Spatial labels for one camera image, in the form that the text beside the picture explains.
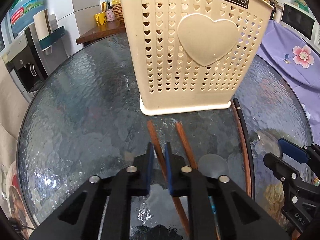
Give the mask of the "woven wicker basket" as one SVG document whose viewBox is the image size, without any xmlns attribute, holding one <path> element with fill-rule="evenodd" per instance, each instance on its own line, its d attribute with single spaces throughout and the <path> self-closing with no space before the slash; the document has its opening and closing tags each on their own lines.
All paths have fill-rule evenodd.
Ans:
<svg viewBox="0 0 320 240">
<path fill-rule="evenodd" d="M 124 15 L 123 15 L 121 3 L 112 5 L 112 11 L 115 16 L 115 19 L 118 20 L 119 22 L 124 23 Z"/>
</svg>

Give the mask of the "brown wooden chopstick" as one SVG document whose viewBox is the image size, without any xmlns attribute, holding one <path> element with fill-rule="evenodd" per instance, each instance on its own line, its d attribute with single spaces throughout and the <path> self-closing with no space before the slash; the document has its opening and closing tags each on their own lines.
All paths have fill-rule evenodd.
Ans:
<svg viewBox="0 0 320 240">
<path fill-rule="evenodd" d="M 178 133 L 178 136 L 180 138 L 180 141 L 182 143 L 182 146 L 184 148 L 185 155 L 189 161 L 189 165 L 191 166 L 192 169 L 197 169 L 197 163 L 193 155 L 193 150 L 189 144 L 189 141 L 183 129 L 182 123 L 177 122 L 175 126 L 176 126 L 176 131 Z"/>
<path fill-rule="evenodd" d="M 162 148 L 159 143 L 159 139 L 157 137 L 156 129 L 155 129 L 151 120 L 147 121 L 147 128 L 148 128 L 148 132 L 149 132 L 149 135 L 151 138 L 151 142 L 153 144 L 154 150 L 157 155 L 159 165 L 161 167 L 163 177 L 167 181 L 167 168 L 166 168 L 166 164 L 165 164 L 165 158 L 164 158 Z M 172 201 L 174 203 L 174 206 L 175 206 L 177 214 L 180 218 L 180 221 L 185 229 L 185 232 L 186 232 L 187 236 L 189 236 L 190 235 L 189 220 L 188 220 L 187 215 L 185 213 L 185 210 L 182 206 L 182 203 L 178 197 L 172 197 Z"/>
<path fill-rule="evenodd" d="M 245 184 L 246 184 L 246 193 L 253 198 L 253 186 L 252 186 L 252 178 L 251 178 L 251 171 L 250 171 L 250 164 L 249 164 L 249 157 L 248 157 L 248 151 L 247 146 L 245 142 L 244 133 L 242 130 L 240 118 L 238 116 L 236 107 L 233 102 L 231 102 L 231 108 L 234 114 L 235 122 L 238 128 L 239 138 L 240 138 L 240 146 L 242 151 L 242 156 L 244 159 L 244 172 L 245 172 Z"/>
</svg>

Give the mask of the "grey water dispenser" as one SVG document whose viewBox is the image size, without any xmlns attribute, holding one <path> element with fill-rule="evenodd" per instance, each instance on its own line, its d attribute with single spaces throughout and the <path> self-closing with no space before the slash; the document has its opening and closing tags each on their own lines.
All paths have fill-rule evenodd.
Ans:
<svg viewBox="0 0 320 240">
<path fill-rule="evenodd" d="M 35 24 L 26 26 L 3 54 L 5 66 L 27 102 L 50 74 L 67 59 L 61 39 L 46 50 L 40 46 Z"/>
</svg>

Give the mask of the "green stacked containers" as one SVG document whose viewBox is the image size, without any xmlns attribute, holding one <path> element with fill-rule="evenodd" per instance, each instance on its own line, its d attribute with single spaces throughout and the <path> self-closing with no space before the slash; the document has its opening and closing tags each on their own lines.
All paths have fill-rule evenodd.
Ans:
<svg viewBox="0 0 320 240">
<path fill-rule="evenodd" d="M 293 0 L 293 4 L 305 12 L 309 12 L 309 7 L 304 0 Z"/>
</svg>

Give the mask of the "purple floral cloth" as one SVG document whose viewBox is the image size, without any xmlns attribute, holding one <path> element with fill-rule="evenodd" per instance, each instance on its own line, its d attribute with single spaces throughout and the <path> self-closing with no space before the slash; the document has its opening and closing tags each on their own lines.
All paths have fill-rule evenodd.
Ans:
<svg viewBox="0 0 320 240">
<path fill-rule="evenodd" d="M 315 143 L 319 144 L 319 56 L 302 38 L 270 20 L 258 49 L 289 84 L 303 106 Z"/>
</svg>

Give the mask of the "blue water jug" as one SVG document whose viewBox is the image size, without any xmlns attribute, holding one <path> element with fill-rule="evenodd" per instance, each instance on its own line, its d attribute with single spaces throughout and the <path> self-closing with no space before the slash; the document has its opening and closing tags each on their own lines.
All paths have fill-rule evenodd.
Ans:
<svg viewBox="0 0 320 240">
<path fill-rule="evenodd" d="M 15 0 L 10 12 L 10 23 L 13 33 L 18 34 L 33 23 L 34 15 L 44 10 L 44 0 Z"/>
</svg>

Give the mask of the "round glass table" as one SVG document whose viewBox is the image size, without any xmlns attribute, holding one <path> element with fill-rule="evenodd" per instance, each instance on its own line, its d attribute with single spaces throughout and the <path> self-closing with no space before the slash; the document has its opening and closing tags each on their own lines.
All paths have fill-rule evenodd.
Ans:
<svg viewBox="0 0 320 240">
<path fill-rule="evenodd" d="M 278 139 L 299 146 L 313 137 L 306 111 L 288 83 L 262 58 L 255 57 L 236 91 L 247 135 L 241 135 L 234 107 L 147 116 L 127 36 L 119 34 L 87 46 L 61 64 L 37 91 L 23 120 L 17 166 L 27 212 L 40 225 L 90 176 L 107 178 L 132 165 L 148 143 L 185 156 L 181 126 L 199 161 L 221 157 L 228 176 L 254 194 L 282 227 L 281 182 L 263 157 L 280 155 Z"/>
</svg>

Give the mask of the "round printed cushion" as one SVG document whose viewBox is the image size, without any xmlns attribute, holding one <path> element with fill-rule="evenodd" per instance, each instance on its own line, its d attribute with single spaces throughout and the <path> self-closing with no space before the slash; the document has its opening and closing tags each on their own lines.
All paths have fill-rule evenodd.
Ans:
<svg viewBox="0 0 320 240">
<path fill-rule="evenodd" d="M 1 166 L 1 208 L 23 239 L 29 239 L 34 226 L 29 218 L 18 184 L 16 161 Z"/>
</svg>

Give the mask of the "white microwave oven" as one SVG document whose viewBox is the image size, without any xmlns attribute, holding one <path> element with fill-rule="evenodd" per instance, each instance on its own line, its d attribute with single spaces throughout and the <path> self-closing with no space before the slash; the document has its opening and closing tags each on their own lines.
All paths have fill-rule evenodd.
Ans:
<svg viewBox="0 0 320 240">
<path fill-rule="evenodd" d="M 312 15 L 285 3 L 280 23 L 319 50 L 319 23 Z"/>
</svg>

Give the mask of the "paper cup dispenser stack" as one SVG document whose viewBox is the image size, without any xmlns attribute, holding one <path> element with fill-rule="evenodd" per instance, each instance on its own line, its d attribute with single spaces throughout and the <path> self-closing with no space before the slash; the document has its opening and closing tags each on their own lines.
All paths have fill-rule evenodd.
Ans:
<svg viewBox="0 0 320 240">
<path fill-rule="evenodd" d="M 33 16 L 33 19 L 39 41 L 46 38 L 52 33 L 47 9 L 41 10 L 36 13 Z"/>
</svg>

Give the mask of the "black chopstick gold band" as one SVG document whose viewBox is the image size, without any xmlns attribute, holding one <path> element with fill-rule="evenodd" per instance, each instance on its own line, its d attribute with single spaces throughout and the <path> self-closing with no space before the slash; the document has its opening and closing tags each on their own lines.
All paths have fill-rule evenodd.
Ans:
<svg viewBox="0 0 320 240">
<path fill-rule="evenodd" d="M 242 155 L 244 159 L 246 192 L 253 200 L 255 200 L 255 173 L 252 149 L 242 108 L 237 98 L 233 98 L 232 100 L 232 109 L 238 127 Z"/>
</svg>

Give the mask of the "cream plastic utensil holder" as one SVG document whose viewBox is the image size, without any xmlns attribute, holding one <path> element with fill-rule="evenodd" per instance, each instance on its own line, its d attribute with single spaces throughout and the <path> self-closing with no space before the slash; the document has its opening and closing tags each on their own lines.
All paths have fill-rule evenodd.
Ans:
<svg viewBox="0 0 320 240">
<path fill-rule="evenodd" d="M 226 109 L 268 25 L 264 0 L 120 0 L 148 116 Z"/>
</svg>

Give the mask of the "yellow mug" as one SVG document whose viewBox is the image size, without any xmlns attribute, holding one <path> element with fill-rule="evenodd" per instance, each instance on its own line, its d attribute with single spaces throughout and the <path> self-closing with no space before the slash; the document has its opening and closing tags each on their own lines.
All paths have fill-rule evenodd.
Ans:
<svg viewBox="0 0 320 240">
<path fill-rule="evenodd" d="M 105 25 L 107 23 L 106 12 L 100 12 L 94 15 L 94 19 L 97 26 Z"/>
</svg>

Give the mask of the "beige fabric chair cover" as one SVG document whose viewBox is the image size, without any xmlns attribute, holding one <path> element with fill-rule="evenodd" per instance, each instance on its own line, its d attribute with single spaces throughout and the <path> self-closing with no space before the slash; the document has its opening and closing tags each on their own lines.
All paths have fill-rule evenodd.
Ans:
<svg viewBox="0 0 320 240">
<path fill-rule="evenodd" d="M 7 172 L 16 161 L 18 136 L 29 103 L 1 60 L 1 193 L 7 192 Z"/>
</svg>

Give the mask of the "grey plastic spoon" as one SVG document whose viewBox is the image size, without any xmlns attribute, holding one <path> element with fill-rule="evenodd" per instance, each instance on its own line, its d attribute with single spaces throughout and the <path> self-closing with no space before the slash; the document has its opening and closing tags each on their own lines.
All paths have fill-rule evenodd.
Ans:
<svg viewBox="0 0 320 240">
<path fill-rule="evenodd" d="M 203 155 L 197 164 L 198 170 L 207 177 L 219 178 L 220 176 L 229 176 L 228 164 L 225 159 L 217 154 Z"/>
</svg>

